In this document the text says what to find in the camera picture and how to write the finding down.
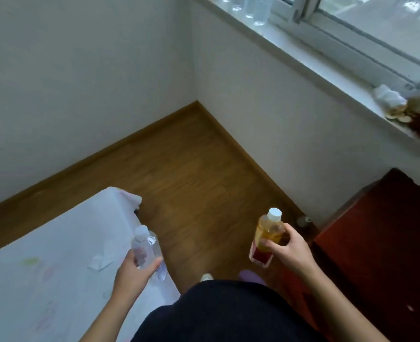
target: forearm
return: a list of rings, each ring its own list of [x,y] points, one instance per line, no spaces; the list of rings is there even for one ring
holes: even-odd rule
[[[131,307],[130,302],[112,297],[80,342],[115,342]]]
[[[388,341],[383,334],[355,308],[336,285],[316,267],[303,276],[339,341]]]

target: hand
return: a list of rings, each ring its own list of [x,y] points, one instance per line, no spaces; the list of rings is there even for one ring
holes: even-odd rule
[[[144,290],[151,275],[161,265],[161,262],[162,258],[156,258],[148,268],[139,270],[136,265],[134,251],[130,249],[116,272],[111,299],[117,303],[127,304],[132,307],[135,300]]]
[[[291,238],[286,246],[280,246],[271,240],[261,239],[261,244],[269,248],[281,262],[299,276],[307,276],[319,269],[304,238],[290,224],[284,229]]]

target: white tablecloth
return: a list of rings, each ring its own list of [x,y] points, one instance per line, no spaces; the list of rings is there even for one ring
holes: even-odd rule
[[[0,249],[0,341],[78,341],[110,297],[140,225],[134,213],[140,203],[141,197],[109,187]],[[104,253],[113,263],[88,269]],[[117,341],[129,341],[152,310],[179,296],[170,276],[150,281]]]

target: baseboard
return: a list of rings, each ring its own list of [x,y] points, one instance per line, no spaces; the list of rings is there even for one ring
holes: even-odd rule
[[[298,208],[297,205],[287,196],[286,193],[270,178],[270,176],[262,169],[255,160],[237,143],[237,141],[230,135],[228,131],[214,118],[214,116],[199,102],[197,101],[199,110],[212,122],[212,124],[218,129],[219,133],[239,152],[242,157],[254,168],[260,177],[267,182],[270,188],[276,193],[276,195],[291,208],[293,214],[297,217],[304,215],[304,213]]]
[[[194,101],[191,104],[188,104],[187,106],[184,106],[183,108],[173,112],[170,115],[167,115],[166,117],[157,120],[155,122],[153,122],[152,124],[140,129],[139,131],[128,135],[127,137],[117,141],[116,143],[113,143],[109,146],[107,146],[106,148],[96,152],[95,154],[92,154],[86,158],[84,158],[81,161],[76,162],[75,164],[71,165],[70,167],[65,168],[63,171],[60,171],[56,174],[53,174],[52,176],[36,183],[35,185],[32,185],[31,187],[28,187],[25,190],[22,190],[21,192],[11,196],[10,198],[7,198],[6,200],[0,202],[0,210],[8,207],[11,204],[15,204],[17,201],[20,201],[21,199],[24,199],[28,196],[31,196],[33,194],[35,194],[36,192],[42,190],[45,186],[49,185],[50,183],[57,181],[63,177],[65,177],[66,175],[69,175],[70,173],[77,171],[85,166],[90,165],[91,163],[93,163],[94,161],[98,160],[101,157],[104,157],[108,154],[110,154],[111,152],[115,151],[116,149],[122,147],[123,145],[126,145],[127,143],[130,143],[138,138],[141,137],[145,137],[148,134],[150,134],[151,132],[154,132],[156,130],[158,130],[159,128],[167,125],[168,123],[170,123],[172,120],[178,118],[179,116],[181,116],[182,114],[186,113],[186,112],[190,112],[191,110],[194,110],[198,108],[198,102]]]

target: white shoe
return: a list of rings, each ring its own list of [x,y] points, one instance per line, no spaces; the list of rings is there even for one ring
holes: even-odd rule
[[[211,274],[203,274],[202,278],[200,279],[201,282],[203,281],[210,281],[213,279],[213,276]]]

